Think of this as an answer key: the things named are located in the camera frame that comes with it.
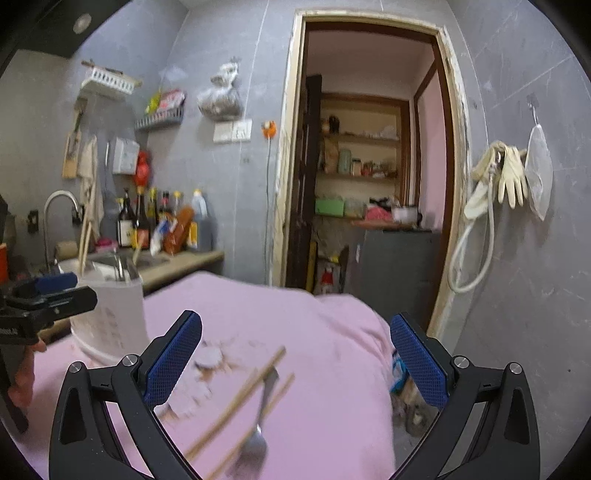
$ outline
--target bottle label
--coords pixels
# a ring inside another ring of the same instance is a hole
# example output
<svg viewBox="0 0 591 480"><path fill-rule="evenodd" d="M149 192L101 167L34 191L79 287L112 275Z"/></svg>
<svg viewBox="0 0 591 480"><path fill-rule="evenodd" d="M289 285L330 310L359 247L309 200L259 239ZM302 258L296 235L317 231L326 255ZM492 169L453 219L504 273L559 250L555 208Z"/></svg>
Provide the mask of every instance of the bottle label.
<svg viewBox="0 0 591 480"><path fill-rule="evenodd" d="M197 248L198 228L199 225L197 224L197 222L191 222L191 226L189 227L189 236L187 237L188 247Z"/></svg>
<svg viewBox="0 0 591 480"><path fill-rule="evenodd" d="M122 247L131 247L134 233L134 223L131 220L119 220L119 244Z"/></svg>
<svg viewBox="0 0 591 480"><path fill-rule="evenodd" d="M131 246L133 248L137 248L138 242L140 240L143 240L142 241L142 250L150 248L150 231L145 228L144 229L142 229L142 228L134 229Z"/></svg>

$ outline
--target towel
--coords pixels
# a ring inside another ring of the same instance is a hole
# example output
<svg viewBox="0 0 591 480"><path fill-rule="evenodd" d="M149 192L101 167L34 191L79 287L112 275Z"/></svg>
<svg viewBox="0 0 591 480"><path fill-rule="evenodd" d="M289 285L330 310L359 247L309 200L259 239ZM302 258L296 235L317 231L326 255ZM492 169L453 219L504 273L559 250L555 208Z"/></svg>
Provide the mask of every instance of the towel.
<svg viewBox="0 0 591 480"><path fill-rule="evenodd" d="M88 215L90 215L92 233L94 234L95 238L98 238L100 236L100 221L105 216L105 210L103 207L103 194L98 185L95 188L96 198L94 211L89 211L90 192L92 190L92 185L94 182L99 181L97 169L98 152L96 143L96 136L93 135L90 141L85 145L82 155L80 156L78 176L80 177L80 201L85 206Z"/></svg>

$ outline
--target dark wooden door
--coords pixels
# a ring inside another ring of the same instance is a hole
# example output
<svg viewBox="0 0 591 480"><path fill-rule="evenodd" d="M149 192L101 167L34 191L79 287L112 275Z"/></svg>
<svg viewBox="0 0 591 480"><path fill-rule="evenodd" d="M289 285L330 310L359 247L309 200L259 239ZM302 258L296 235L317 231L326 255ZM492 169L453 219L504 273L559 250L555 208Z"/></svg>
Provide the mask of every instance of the dark wooden door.
<svg viewBox="0 0 591 480"><path fill-rule="evenodd" d="M320 155L320 97L322 75L306 77L300 95L301 121L295 141L294 178L291 195L290 234L285 286L306 287L308 255L316 197L316 171Z"/></svg>

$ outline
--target human hand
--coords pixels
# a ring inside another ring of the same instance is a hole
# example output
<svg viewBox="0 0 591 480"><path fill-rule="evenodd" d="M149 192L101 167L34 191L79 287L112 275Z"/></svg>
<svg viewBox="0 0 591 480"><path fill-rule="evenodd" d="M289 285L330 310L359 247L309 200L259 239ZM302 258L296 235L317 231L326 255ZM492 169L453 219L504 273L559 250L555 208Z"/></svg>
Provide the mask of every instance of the human hand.
<svg viewBox="0 0 591 480"><path fill-rule="evenodd" d="M35 345L25 347L25 356L14 374L15 384L8 388L8 397L18 408L27 408L33 400L34 352L44 352L45 350L47 350L47 345L43 340L39 340Z"/></svg>

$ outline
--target pink tablecloth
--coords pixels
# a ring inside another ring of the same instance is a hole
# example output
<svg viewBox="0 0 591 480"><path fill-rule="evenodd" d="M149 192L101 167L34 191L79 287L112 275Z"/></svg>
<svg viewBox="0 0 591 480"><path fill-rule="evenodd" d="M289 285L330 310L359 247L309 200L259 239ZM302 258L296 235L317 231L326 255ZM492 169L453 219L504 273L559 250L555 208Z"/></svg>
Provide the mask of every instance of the pink tablecloth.
<svg viewBox="0 0 591 480"><path fill-rule="evenodd" d="M221 345L231 367L209 379L211 397L193 414L163 418L182 452L223 411L251 369L285 345L287 354L277 370L282 380L295 373L295 382L265 422L269 451L261 480L385 480L392 475L392 344L387 325L370 308L350 296L313 297L197 273L145 299L150 337L165 333L186 309L201 315L203 340ZM57 397L67 366L77 359L98 366L71 338L35 357L30 429L17 442L44 478ZM201 476L252 426L259 398L254 395L191 460ZM121 415L116 408L111 412L132 465L148 473Z"/></svg>

